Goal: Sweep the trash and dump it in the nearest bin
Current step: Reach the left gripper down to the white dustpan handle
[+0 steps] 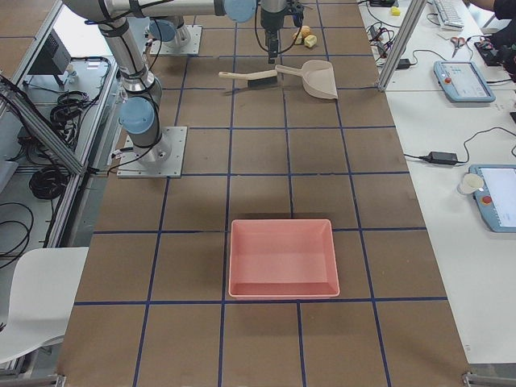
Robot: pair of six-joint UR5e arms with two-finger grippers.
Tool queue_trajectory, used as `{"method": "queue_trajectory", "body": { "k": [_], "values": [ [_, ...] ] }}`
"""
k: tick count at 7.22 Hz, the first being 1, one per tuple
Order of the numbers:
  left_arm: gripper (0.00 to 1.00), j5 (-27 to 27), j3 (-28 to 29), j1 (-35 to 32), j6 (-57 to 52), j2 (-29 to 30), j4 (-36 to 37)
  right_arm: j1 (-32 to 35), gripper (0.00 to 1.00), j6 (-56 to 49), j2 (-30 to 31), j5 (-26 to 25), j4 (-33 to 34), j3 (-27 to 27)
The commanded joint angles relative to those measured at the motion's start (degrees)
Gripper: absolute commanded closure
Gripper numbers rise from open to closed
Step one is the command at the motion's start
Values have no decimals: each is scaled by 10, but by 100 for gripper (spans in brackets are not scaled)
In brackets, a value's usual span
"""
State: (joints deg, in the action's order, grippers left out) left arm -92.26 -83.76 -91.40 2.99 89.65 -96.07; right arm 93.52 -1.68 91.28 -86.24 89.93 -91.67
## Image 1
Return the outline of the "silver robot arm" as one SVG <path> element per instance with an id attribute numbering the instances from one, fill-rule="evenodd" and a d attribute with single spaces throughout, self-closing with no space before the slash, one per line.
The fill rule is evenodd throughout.
<path id="1" fill-rule="evenodd" d="M 299 1 L 218 1 L 218 13 L 224 14 L 236 23 L 254 17 L 254 31 L 260 49 L 268 54 L 268 62 L 274 64 L 279 55 L 289 51 L 293 43 L 281 50 L 279 31 L 284 27 L 287 16 L 293 18 L 298 28 L 296 39 L 301 34 L 304 6 Z M 173 42 L 181 46 L 189 42 L 182 15 L 151 18 L 149 30 L 152 37 L 160 42 Z"/>
<path id="2" fill-rule="evenodd" d="M 120 120 L 133 143 L 137 159 L 167 153 L 159 120 L 161 85 L 143 59 L 127 19 L 179 19 L 190 15 L 227 16 L 242 23 L 256 10 L 255 1 L 65 1 L 86 23 L 98 26 L 122 75 L 128 102 Z"/>

